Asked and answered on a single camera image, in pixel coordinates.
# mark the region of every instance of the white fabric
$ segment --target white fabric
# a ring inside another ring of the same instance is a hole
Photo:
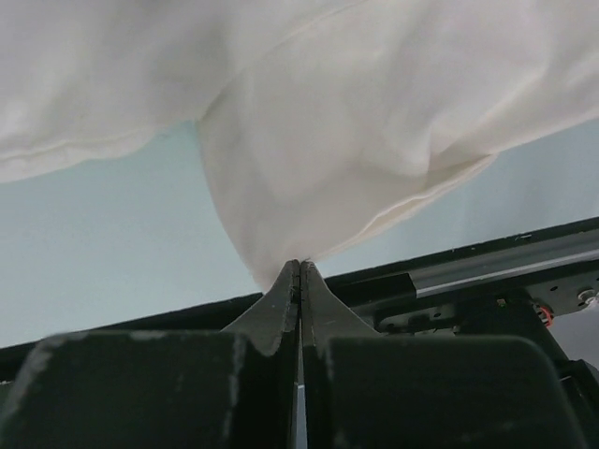
[[[216,207],[264,287],[599,116],[596,0],[0,7],[0,180],[198,119]]]

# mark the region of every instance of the light blue surface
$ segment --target light blue surface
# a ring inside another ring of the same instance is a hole
[[[319,267],[337,274],[599,215],[597,142],[595,122],[506,152]],[[0,184],[0,208],[0,347],[256,290],[214,211],[190,123],[124,159]]]

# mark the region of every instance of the bolt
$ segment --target bolt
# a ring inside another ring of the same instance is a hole
[[[597,292],[592,288],[589,288],[578,294],[578,300],[584,302],[586,305],[592,304],[597,299]]]

